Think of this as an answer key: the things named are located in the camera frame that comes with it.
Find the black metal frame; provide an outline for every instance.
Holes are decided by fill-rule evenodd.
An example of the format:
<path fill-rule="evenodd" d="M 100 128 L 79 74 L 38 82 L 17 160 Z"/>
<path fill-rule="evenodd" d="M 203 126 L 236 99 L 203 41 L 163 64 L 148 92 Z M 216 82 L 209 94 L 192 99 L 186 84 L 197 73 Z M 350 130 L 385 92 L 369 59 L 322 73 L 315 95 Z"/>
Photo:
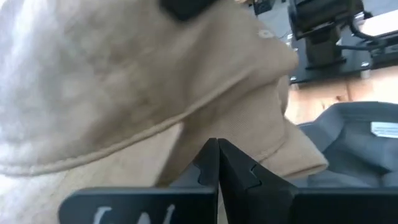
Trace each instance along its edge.
<path fill-rule="evenodd" d="M 398 65 L 398 32 L 390 32 L 376 36 L 385 40 L 387 45 L 381 49 L 371 51 L 343 50 L 344 61 L 323 68 L 309 68 L 306 52 L 306 40 L 292 39 L 291 46 L 297 51 L 299 65 L 290 76 L 290 83 L 306 83 L 331 78 L 344 78 L 360 76 L 361 72 Z M 341 44 L 352 46 L 370 46 L 370 41 L 365 41 L 352 35 L 348 27 L 341 31 Z"/>

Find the beige bucket hat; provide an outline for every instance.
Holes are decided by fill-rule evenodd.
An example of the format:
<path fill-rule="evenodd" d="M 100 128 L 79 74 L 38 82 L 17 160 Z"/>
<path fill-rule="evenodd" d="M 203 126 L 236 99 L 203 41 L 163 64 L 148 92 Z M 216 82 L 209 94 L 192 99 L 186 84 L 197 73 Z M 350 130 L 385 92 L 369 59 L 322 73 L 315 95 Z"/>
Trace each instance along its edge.
<path fill-rule="evenodd" d="M 326 167 L 283 115 L 297 56 L 234 1 L 184 23 L 156 0 L 0 14 L 2 224 L 58 223 L 85 187 L 168 184 L 208 138 L 287 178 Z"/>

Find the floor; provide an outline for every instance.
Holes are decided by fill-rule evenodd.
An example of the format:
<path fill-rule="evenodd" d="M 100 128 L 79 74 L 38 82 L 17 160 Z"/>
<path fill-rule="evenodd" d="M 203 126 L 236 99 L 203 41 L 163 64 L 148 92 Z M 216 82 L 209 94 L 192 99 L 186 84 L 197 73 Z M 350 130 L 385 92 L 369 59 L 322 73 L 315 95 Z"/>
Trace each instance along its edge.
<path fill-rule="evenodd" d="M 272 28 L 282 40 L 285 40 L 287 34 L 290 33 L 289 18 L 287 17 L 286 9 L 287 2 L 282 3 L 282 0 L 276 0 L 271 11 L 259 15 L 259 20 Z M 372 12 L 375 16 L 398 9 L 397 0 L 363 0 L 363 3 L 365 9 Z"/>

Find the hat brim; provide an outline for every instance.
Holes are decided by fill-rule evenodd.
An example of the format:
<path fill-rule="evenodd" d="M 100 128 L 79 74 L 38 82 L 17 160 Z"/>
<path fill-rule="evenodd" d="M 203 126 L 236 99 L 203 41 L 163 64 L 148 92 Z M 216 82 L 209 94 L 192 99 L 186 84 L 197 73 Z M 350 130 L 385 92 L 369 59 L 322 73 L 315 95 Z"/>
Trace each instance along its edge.
<path fill-rule="evenodd" d="M 182 123 L 175 124 L 108 157 L 70 170 L 30 177 L 0 175 L 0 201 L 7 202 L 0 203 L 1 223 L 58 223 L 61 202 L 87 187 L 153 186 L 182 129 Z"/>
<path fill-rule="evenodd" d="M 285 119 L 285 141 L 261 165 L 286 179 L 306 177 L 323 171 L 328 162 L 296 125 Z"/>

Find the white label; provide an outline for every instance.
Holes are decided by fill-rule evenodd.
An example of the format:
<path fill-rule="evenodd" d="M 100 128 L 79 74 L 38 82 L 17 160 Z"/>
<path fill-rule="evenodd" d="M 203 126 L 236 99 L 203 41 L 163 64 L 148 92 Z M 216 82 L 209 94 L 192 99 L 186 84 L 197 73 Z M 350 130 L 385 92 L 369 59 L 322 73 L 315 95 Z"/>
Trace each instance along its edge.
<path fill-rule="evenodd" d="M 371 131 L 377 137 L 398 138 L 398 123 L 372 122 Z"/>

